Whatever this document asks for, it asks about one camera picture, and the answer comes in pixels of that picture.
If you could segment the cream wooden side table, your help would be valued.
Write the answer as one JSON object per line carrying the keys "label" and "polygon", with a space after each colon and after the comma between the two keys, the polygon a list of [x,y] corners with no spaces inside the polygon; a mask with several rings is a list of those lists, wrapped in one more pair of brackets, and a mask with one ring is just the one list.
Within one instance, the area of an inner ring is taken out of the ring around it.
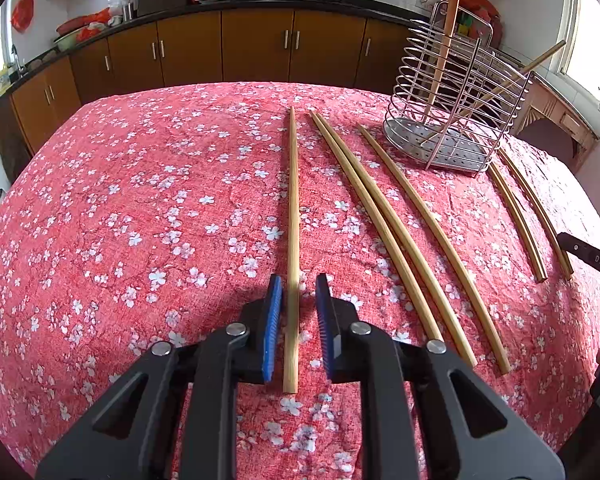
{"label": "cream wooden side table", "polygon": [[576,108],[535,71],[565,45],[565,40],[560,40],[520,70],[528,77],[528,86],[509,133],[558,158],[576,174],[600,137]]}

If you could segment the red plastic bag on wall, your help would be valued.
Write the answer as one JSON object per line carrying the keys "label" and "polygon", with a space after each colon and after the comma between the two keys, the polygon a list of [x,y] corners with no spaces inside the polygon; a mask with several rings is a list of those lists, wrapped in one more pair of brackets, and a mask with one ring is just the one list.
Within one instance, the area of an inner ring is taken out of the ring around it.
{"label": "red plastic bag on wall", "polygon": [[12,9],[10,22],[18,34],[24,34],[33,21],[34,0],[18,0]]}

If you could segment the red bottles and bags group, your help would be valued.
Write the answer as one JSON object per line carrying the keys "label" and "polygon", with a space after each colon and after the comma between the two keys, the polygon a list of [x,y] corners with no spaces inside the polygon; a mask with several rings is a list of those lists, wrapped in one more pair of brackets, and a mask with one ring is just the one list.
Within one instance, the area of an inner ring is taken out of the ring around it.
{"label": "red bottles and bags group", "polygon": [[489,0],[460,0],[455,32],[498,48],[503,37],[500,12]]}

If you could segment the red basin on counter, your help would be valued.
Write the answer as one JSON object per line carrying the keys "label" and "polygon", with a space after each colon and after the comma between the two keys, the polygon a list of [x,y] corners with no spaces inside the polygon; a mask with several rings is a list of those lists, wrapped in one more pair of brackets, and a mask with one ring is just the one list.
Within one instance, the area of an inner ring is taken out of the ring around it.
{"label": "red basin on counter", "polygon": [[58,37],[54,40],[54,45],[60,52],[67,51],[80,42],[91,39],[103,32],[108,27],[111,18],[110,8],[72,18],[56,28]]}

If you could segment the red floral tablecloth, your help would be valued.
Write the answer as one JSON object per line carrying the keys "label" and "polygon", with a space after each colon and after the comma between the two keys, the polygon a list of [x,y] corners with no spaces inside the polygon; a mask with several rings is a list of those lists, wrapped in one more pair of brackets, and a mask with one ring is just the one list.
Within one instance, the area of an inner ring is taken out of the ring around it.
{"label": "red floral tablecloth", "polygon": [[358,156],[439,281],[478,374],[553,448],[590,407],[600,274],[567,280],[532,210],[547,280],[483,174],[396,164],[449,237],[498,329],[502,374],[452,266],[360,135],[382,133],[379,94],[308,84],[198,84],[87,104],[35,155],[0,205],[0,439],[33,472],[70,426],[153,342],[186,346],[232,322],[284,274],[289,111],[299,143],[302,293],[299,390],[239,390],[243,479],[356,479],[360,402],[323,370],[314,284],[393,338],[422,324],[373,223],[311,112]]}

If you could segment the brown lower kitchen cabinets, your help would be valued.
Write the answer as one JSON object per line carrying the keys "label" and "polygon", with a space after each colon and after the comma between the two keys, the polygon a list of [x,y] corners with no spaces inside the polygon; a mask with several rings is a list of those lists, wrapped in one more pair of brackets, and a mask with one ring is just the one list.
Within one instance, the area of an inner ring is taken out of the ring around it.
{"label": "brown lower kitchen cabinets", "polygon": [[388,93],[413,16],[341,2],[244,0],[138,18],[51,58],[0,96],[2,165],[14,180],[82,105],[104,96],[221,81]]}

